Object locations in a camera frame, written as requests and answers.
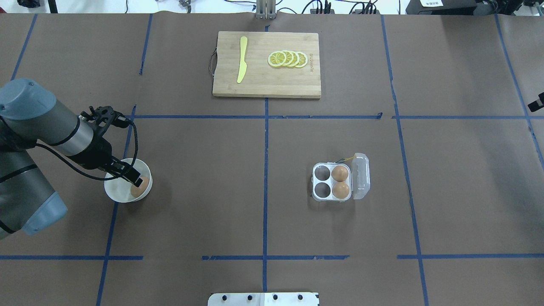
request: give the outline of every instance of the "knife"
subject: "knife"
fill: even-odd
[[[248,38],[245,36],[240,37],[240,67],[238,68],[238,84],[242,82],[245,76],[245,71],[248,69],[248,65],[245,63],[245,49],[248,46]]]

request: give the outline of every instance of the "cutting board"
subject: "cutting board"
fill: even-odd
[[[240,84],[240,37],[248,38],[245,62],[248,68]],[[303,68],[274,68],[268,55],[274,51],[304,52],[308,63]],[[317,33],[219,32],[217,67],[213,95],[220,97],[321,98],[319,36]]]

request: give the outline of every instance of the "egg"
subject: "egg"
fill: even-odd
[[[343,182],[348,178],[348,169],[345,166],[336,166],[332,170],[332,178],[337,182]]]
[[[332,194],[338,199],[345,199],[349,195],[349,186],[346,183],[336,183],[332,188]]]
[[[135,198],[141,196],[149,186],[149,178],[142,176],[141,180],[140,187],[136,187],[135,185],[131,186],[131,195]]]

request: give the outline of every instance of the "plastic egg container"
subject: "plastic egg container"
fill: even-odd
[[[370,189],[368,157],[356,153],[351,166],[317,163],[312,169],[312,197],[316,201],[344,202],[362,199]]]

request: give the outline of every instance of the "white floor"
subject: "white floor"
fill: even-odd
[[[401,13],[405,13],[406,6],[410,0],[401,0]],[[0,0],[0,7],[8,13],[49,13],[47,0],[40,0],[41,7],[28,9],[17,4],[16,0]],[[288,7],[300,13],[307,4],[306,0],[283,0],[277,8]],[[315,8],[316,2],[310,5]],[[252,11],[253,4],[250,3],[229,3],[224,0],[192,0],[191,13],[240,13]],[[336,14],[347,14],[353,3],[346,3],[338,0],[332,1],[332,9]],[[398,0],[379,0],[376,7],[382,14],[398,14]],[[125,0],[57,0],[59,13],[124,13],[126,10]],[[186,13],[187,10],[179,4],[178,0],[128,0],[128,13],[155,13],[158,11],[173,11]],[[538,16],[535,8],[522,6],[516,15]]]

